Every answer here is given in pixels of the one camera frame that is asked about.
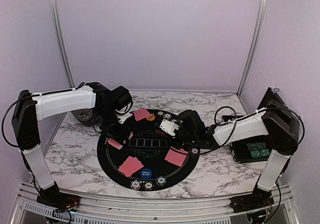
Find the red playing card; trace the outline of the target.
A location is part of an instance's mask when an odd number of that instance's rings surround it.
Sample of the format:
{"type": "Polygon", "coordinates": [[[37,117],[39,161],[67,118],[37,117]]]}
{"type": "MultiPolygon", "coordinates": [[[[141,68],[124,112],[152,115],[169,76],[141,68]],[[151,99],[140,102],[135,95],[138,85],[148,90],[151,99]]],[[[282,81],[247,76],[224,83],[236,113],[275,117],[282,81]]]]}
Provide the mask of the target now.
{"type": "Polygon", "coordinates": [[[146,116],[150,115],[147,109],[141,108],[133,112],[134,119],[138,122],[144,119],[146,116]]]}
{"type": "Polygon", "coordinates": [[[182,167],[186,157],[187,155],[185,154],[168,152],[164,160],[178,167],[182,167]]]}
{"type": "Polygon", "coordinates": [[[130,177],[143,167],[144,165],[136,157],[129,156],[119,167],[118,171],[124,174],[126,177],[130,177]]]}
{"type": "Polygon", "coordinates": [[[174,148],[171,148],[168,151],[167,155],[165,156],[164,160],[178,167],[181,167],[187,155],[188,155],[188,152],[183,149],[176,150],[174,148]]]}
{"type": "Polygon", "coordinates": [[[152,122],[156,119],[154,114],[149,114],[148,116],[145,117],[145,119],[149,122],[152,122]]]}
{"type": "Polygon", "coordinates": [[[119,166],[119,171],[123,173],[130,173],[139,166],[138,159],[129,156],[122,165],[119,166]]]}

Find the red playing card deck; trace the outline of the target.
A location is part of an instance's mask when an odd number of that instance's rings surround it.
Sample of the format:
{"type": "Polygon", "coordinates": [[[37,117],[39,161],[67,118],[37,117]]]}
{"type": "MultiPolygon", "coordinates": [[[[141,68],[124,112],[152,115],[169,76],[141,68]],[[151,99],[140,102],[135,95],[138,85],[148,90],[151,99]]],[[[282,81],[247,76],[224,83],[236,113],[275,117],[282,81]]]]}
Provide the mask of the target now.
{"type": "Polygon", "coordinates": [[[121,150],[122,147],[123,147],[122,144],[118,143],[117,141],[115,141],[115,140],[112,139],[112,138],[109,138],[109,139],[107,140],[107,143],[108,143],[109,145],[111,145],[112,147],[118,149],[118,150],[121,150]]]}

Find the blue small blind button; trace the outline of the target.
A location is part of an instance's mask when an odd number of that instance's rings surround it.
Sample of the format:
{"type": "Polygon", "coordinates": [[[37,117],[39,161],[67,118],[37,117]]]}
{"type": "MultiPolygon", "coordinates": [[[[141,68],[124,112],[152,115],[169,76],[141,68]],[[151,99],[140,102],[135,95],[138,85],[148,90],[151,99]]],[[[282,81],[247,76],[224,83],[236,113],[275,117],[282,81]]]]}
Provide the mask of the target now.
{"type": "Polygon", "coordinates": [[[144,180],[148,180],[152,177],[153,173],[150,169],[145,168],[140,171],[140,176],[144,180]]]}

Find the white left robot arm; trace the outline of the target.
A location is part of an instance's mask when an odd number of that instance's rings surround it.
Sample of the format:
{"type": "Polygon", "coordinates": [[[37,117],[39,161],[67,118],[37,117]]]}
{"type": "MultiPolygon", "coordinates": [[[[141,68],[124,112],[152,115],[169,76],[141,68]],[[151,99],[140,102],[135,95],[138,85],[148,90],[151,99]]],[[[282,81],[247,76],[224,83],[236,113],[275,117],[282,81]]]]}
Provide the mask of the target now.
{"type": "Polygon", "coordinates": [[[51,206],[60,206],[64,199],[41,149],[39,122],[72,111],[92,110],[101,121],[102,133],[123,142],[129,140],[131,130],[121,123],[120,117],[127,114],[121,110],[132,105],[128,89],[119,86],[110,90],[99,82],[82,82],[77,87],[48,92],[20,92],[13,104],[12,128],[26,166],[51,206]]]}

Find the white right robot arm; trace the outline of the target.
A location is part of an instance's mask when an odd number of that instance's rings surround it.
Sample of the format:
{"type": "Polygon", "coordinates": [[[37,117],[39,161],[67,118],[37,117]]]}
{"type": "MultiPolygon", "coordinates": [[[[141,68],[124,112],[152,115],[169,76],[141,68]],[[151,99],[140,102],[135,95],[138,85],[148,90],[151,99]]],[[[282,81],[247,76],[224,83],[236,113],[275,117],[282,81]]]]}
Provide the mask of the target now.
{"type": "Polygon", "coordinates": [[[288,160],[305,137],[306,128],[301,117],[286,106],[268,105],[255,112],[227,122],[205,126],[195,110],[181,112],[176,121],[163,119],[160,132],[174,140],[175,145],[189,144],[207,152],[228,143],[253,137],[268,136],[271,152],[256,183],[257,190],[248,196],[247,203],[258,208],[267,200],[267,193],[281,175],[288,160]]]}

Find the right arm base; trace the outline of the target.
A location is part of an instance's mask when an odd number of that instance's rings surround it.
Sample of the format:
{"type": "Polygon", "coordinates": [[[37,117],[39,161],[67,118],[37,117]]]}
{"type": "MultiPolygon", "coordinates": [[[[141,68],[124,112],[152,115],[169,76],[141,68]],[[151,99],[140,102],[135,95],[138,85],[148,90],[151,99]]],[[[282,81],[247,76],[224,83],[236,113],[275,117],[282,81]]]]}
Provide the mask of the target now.
{"type": "Polygon", "coordinates": [[[248,212],[246,217],[250,223],[262,223],[270,214],[267,207],[272,208],[274,203],[271,191],[257,190],[232,197],[229,206],[234,213],[248,212]]]}

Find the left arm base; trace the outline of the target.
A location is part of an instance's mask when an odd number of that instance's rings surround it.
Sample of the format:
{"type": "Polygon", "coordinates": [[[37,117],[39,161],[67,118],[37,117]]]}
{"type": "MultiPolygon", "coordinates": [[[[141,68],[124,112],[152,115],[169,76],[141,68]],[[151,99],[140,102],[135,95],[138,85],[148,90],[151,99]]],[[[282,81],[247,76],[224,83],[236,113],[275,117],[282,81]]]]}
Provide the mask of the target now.
{"type": "Polygon", "coordinates": [[[40,204],[56,208],[58,212],[77,211],[80,197],[78,195],[61,192],[57,183],[43,189],[37,188],[38,196],[36,201],[40,204]]]}

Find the black floral patterned pouch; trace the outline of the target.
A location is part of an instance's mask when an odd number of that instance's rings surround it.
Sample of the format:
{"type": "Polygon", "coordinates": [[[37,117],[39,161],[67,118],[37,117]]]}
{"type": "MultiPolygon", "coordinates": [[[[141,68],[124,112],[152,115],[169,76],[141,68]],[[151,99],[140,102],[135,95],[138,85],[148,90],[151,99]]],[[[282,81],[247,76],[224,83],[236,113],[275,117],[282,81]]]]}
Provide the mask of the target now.
{"type": "Polygon", "coordinates": [[[86,127],[97,123],[97,120],[94,119],[94,112],[92,109],[78,109],[72,111],[71,113],[80,123],[82,123],[86,127]]]}

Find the round black poker mat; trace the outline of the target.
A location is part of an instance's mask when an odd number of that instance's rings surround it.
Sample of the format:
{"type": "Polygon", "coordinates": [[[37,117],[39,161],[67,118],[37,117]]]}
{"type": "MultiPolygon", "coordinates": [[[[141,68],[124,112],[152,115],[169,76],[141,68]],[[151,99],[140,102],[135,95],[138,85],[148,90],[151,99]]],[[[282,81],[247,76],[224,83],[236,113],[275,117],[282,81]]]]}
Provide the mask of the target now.
{"type": "Polygon", "coordinates": [[[137,180],[141,182],[141,187],[136,191],[150,192],[163,190],[182,182],[195,169],[199,157],[192,158],[190,155],[192,148],[190,145],[185,144],[181,149],[187,151],[188,154],[182,167],[166,161],[165,157],[168,151],[174,148],[173,141],[160,132],[159,125],[164,119],[164,114],[171,114],[171,119],[168,121],[175,121],[177,115],[158,109],[149,109],[148,112],[155,116],[154,121],[147,121],[145,118],[136,121],[135,117],[132,116],[124,122],[126,126],[130,127],[133,136],[129,139],[128,143],[122,144],[122,149],[120,150],[109,145],[108,138],[102,134],[97,143],[97,158],[102,170],[115,183],[132,190],[131,182],[137,180]],[[158,112],[163,112],[163,116],[158,116],[158,112]],[[118,169],[129,156],[137,158],[144,167],[133,173],[130,177],[126,177],[118,169]],[[150,179],[141,178],[140,172],[143,169],[150,169],[152,171],[150,179]],[[164,186],[156,185],[158,177],[166,178],[164,186]],[[146,182],[153,183],[152,190],[144,188],[146,182]]]}

